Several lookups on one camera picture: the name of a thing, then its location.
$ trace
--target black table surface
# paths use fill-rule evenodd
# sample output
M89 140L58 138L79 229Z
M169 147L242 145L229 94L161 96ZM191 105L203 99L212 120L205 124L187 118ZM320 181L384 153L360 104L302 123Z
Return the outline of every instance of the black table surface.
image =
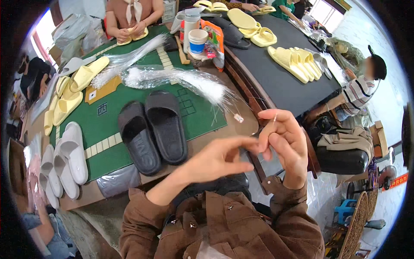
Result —
M256 15L254 18L276 35L277 43L272 47L299 47L317 52L306 36L287 21L271 15ZM261 84L276 107L291 111L295 117L340 89L335 78L328 79L325 74L318 81L303 84L269 56L267 47L261 48L252 43L247 50L229 49Z

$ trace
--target paper cup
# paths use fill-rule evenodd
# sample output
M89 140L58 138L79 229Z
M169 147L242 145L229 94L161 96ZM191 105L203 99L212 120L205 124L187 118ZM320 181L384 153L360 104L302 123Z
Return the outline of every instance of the paper cup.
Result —
M205 30L191 30L188 33L188 39L190 41L190 51L194 54L200 54L204 50L204 45L208 38L208 32Z

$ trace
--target snack bag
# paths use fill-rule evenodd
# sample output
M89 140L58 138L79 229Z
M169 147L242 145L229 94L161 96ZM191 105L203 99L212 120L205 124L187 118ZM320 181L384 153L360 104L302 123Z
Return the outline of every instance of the snack bag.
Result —
M217 25L211 22L201 19L201 28L208 32L208 38L206 45L211 48L211 51L216 54L213 58L213 63L220 72L223 72L224 68L224 37L223 31Z

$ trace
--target green shirt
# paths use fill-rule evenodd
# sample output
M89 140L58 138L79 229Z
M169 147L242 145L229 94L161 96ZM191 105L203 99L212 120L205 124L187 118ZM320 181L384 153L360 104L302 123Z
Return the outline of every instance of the green shirt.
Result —
M295 5L293 4L293 1L291 2L291 4L288 4L287 0L274 0L272 3L272 6L276 9L275 12L271 12L270 14L283 19L285 21L287 21L289 19L289 16L287 16L281 9L279 6L285 6L288 10L290 9L290 12L293 13L295 11Z

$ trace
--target plastic crate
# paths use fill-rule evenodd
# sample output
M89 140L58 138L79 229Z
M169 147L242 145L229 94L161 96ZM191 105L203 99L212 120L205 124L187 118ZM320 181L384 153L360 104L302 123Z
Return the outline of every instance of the plastic crate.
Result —
M162 22L173 19L176 16L176 2L164 1L164 14L162 16Z

